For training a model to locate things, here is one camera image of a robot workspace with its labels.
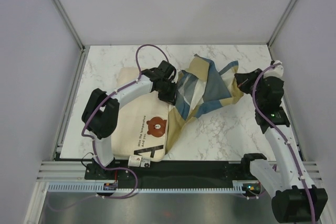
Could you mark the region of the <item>blue beige checked pillowcase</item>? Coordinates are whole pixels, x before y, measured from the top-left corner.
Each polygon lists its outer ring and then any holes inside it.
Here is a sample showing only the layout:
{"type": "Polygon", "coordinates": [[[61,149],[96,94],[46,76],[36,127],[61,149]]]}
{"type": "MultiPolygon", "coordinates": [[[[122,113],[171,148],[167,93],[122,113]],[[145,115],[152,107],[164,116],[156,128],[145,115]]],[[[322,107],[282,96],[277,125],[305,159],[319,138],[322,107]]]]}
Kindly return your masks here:
{"type": "Polygon", "coordinates": [[[189,67],[178,73],[176,102],[170,106],[168,116],[166,152],[172,149],[187,124],[236,104],[243,97],[235,79],[238,68],[236,60],[217,70],[214,61],[195,54],[189,67]]]}

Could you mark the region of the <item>cream bear print pillow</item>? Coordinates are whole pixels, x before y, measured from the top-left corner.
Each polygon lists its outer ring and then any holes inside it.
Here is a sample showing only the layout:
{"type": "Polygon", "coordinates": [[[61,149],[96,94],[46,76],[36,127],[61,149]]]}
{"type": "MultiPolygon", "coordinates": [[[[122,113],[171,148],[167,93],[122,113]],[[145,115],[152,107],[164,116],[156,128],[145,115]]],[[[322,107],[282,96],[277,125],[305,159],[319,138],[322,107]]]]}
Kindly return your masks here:
{"type": "Polygon", "coordinates": [[[118,113],[118,123],[111,135],[115,157],[140,155],[159,162],[165,155],[169,104],[152,91],[124,105],[118,113]]]}

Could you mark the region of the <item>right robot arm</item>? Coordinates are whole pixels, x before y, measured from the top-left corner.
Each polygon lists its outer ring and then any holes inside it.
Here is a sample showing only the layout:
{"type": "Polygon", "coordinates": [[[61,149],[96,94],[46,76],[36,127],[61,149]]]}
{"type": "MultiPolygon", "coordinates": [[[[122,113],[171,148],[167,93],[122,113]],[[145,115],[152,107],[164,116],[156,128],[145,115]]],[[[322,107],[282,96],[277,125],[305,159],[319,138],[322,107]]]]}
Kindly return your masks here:
{"type": "Polygon", "coordinates": [[[271,208],[279,223],[316,223],[328,195],[309,176],[299,154],[287,114],[281,106],[284,81],[274,66],[235,74],[238,89],[252,97],[255,119],[270,144],[277,169],[263,154],[246,154],[240,173],[256,177],[271,197],[271,208]]]}

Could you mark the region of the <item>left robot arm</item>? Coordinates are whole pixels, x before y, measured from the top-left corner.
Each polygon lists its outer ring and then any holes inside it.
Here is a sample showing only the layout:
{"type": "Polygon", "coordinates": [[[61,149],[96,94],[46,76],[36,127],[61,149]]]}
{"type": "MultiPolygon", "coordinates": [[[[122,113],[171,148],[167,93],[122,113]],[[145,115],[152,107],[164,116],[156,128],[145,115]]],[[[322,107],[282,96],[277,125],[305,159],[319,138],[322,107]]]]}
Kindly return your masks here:
{"type": "Polygon", "coordinates": [[[140,70],[139,76],[107,95],[97,88],[92,91],[81,116],[84,128],[81,135],[92,139],[93,156],[98,163],[97,174],[103,179],[114,175],[115,167],[111,134],[118,123],[119,110],[136,98],[158,92],[158,99],[168,104],[176,103],[176,69],[167,61],[158,67],[140,70]]]}

